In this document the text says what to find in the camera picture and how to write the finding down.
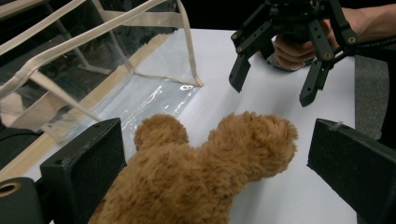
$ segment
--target teddy bear's ear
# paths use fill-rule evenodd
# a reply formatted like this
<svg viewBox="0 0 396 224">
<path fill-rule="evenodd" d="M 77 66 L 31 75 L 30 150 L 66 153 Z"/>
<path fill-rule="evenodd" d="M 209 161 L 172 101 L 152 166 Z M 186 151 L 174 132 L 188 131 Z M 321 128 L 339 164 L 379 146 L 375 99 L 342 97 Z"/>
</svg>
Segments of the teddy bear's ear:
<svg viewBox="0 0 396 224">
<path fill-rule="evenodd" d="M 144 119 L 134 133 L 136 150 L 160 147 L 169 143 L 189 143 L 186 129 L 171 115 L 157 114 Z"/>
</svg>

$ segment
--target stuffed animal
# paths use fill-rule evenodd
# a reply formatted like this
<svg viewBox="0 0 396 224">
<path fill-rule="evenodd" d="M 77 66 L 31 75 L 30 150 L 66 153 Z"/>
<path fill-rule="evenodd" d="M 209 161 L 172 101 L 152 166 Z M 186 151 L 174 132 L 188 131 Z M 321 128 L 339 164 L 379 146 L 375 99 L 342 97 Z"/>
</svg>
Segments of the stuffed animal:
<svg viewBox="0 0 396 224">
<path fill-rule="evenodd" d="M 228 223 L 233 197 L 250 181 L 287 169 L 296 128 L 245 112 L 224 118 L 199 147 L 174 117 L 154 115 L 134 135 L 136 153 L 90 223 Z"/>
</svg>

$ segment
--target teddy bear's leg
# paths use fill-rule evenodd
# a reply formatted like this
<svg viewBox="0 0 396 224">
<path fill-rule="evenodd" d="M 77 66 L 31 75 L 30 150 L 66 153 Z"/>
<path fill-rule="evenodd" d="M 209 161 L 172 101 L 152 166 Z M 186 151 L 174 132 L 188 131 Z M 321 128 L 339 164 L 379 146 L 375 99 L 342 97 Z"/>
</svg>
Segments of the teddy bear's leg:
<svg viewBox="0 0 396 224">
<path fill-rule="evenodd" d="M 248 181 L 287 169 L 296 151 L 296 138 L 296 128 L 286 119 L 248 112 L 231 114 L 201 147 L 206 178 L 214 183 L 213 190 L 238 193 Z"/>
<path fill-rule="evenodd" d="M 134 133 L 136 150 L 159 147 L 168 143 L 189 143 L 186 129 L 171 115 L 157 114 L 144 119 Z"/>
</svg>

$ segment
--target teddy bear's head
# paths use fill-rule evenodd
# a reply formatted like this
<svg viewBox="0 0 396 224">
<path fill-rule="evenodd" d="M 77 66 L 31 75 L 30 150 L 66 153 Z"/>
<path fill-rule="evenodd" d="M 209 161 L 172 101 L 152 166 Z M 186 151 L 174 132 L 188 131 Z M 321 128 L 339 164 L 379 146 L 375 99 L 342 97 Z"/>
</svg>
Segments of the teddy bear's head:
<svg viewBox="0 0 396 224">
<path fill-rule="evenodd" d="M 172 116 L 145 119 L 134 136 L 137 152 L 91 223 L 228 223 L 233 197 L 248 182 L 286 170 L 296 138 L 288 120 L 245 112 L 190 147 Z"/>
</svg>

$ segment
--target brown fur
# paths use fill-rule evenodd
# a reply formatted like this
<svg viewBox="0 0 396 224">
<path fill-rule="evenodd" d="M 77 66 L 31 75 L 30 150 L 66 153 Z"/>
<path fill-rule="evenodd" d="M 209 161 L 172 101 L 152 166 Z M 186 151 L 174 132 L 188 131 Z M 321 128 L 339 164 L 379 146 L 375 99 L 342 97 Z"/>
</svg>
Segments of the brown fur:
<svg viewBox="0 0 396 224">
<path fill-rule="evenodd" d="M 297 130 L 286 119 L 245 112 L 224 118 L 198 148 L 169 115 L 145 119 L 138 151 L 120 172 L 93 223 L 223 224 L 247 182 L 287 169 Z"/>
</svg>

